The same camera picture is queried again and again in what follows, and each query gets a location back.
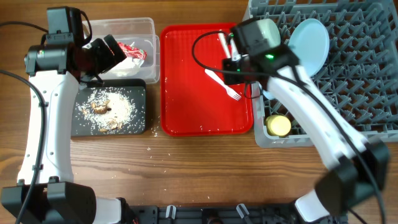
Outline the red snack wrapper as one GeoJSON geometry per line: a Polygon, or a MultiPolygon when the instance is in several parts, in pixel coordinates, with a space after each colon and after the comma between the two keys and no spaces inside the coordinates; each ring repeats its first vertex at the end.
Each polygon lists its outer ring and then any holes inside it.
{"type": "Polygon", "coordinates": [[[118,45],[120,46],[120,48],[123,50],[123,52],[127,57],[138,58],[142,60],[145,60],[147,57],[147,52],[145,50],[132,47],[122,42],[118,42],[118,45]]]}

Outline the white plastic fork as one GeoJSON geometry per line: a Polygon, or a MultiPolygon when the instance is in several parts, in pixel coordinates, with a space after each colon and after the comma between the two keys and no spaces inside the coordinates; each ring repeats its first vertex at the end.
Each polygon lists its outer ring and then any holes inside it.
{"type": "Polygon", "coordinates": [[[231,87],[227,86],[224,84],[224,81],[214,72],[209,69],[205,69],[205,73],[212,78],[215,82],[217,82],[219,85],[221,85],[225,90],[226,93],[228,94],[229,97],[232,99],[238,101],[241,99],[241,96],[233,90],[231,87]]]}

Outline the white plastic spoon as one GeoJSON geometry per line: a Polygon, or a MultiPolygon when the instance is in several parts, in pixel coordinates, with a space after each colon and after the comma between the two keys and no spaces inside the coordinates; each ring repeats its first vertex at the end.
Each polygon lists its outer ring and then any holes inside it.
{"type": "Polygon", "coordinates": [[[225,37],[224,33],[220,32],[218,34],[218,39],[219,39],[219,41],[221,43],[221,46],[222,46],[222,48],[224,50],[226,58],[231,58],[231,52],[229,50],[228,43],[226,41],[226,37],[225,37]]]}

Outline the light blue rice bowl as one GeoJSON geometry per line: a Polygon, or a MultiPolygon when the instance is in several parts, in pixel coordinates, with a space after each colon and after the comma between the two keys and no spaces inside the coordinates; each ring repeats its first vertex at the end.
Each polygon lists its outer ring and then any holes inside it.
{"type": "Polygon", "coordinates": [[[275,98],[271,92],[266,91],[265,89],[262,89],[262,95],[268,100],[273,100],[275,98]]]}

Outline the green bowl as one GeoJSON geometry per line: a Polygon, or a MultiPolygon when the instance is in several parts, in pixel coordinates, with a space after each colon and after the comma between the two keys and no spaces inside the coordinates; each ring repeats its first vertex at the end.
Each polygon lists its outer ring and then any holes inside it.
{"type": "Polygon", "coordinates": [[[270,48],[277,47],[281,43],[280,32],[276,23],[271,19],[261,19],[257,22],[263,38],[268,41],[270,48]]]}

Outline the yellow plastic cup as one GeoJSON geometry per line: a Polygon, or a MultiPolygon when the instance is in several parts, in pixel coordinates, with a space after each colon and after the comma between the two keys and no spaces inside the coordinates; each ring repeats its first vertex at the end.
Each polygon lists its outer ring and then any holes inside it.
{"type": "Polygon", "coordinates": [[[290,133],[291,122],[286,116],[271,115],[265,119],[268,134],[271,136],[286,136],[290,133]]]}

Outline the light blue plate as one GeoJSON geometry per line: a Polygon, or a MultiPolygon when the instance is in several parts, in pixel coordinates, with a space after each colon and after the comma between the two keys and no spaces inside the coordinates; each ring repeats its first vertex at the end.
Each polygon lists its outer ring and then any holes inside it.
{"type": "Polygon", "coordinates": [[[326,62],[330,39],[326,27],[316,19],[306,19],[293,31],[289,48],[299,58],[309,77],[316,75],[326,62]]]}

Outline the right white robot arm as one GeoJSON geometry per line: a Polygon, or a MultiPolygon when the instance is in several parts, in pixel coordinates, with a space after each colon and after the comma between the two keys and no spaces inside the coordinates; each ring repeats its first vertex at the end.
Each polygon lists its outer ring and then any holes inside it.
{"type": "Polygon", "coordinates": [[[271,19],[249,19],[232,27],[232,55],[223,60],[228,85],[259,82],[282,103],[310,137],[327,173],[294,205],[313,223],[350,211],[369,197],[381,199],[390,152],[352,127],[312,81],[329,52],[326,27],[301,22],[287,44],[271,19]]]}

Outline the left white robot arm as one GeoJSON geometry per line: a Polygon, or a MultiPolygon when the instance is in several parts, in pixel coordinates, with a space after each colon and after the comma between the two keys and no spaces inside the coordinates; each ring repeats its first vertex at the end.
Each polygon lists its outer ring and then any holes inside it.
{"type": "Polygon", "coordinates": [[[92,188],[74,183],[70,158],[79,88],[99,82],[125,53],[111,35],[85,35],[88,17],[80,9],[50,7],[47,20],[41,43],[24,59],[29,135],[17,184],[2,189],[1,204],[18,223],[133,223],[125,199],[97,197],[92,188]]]}

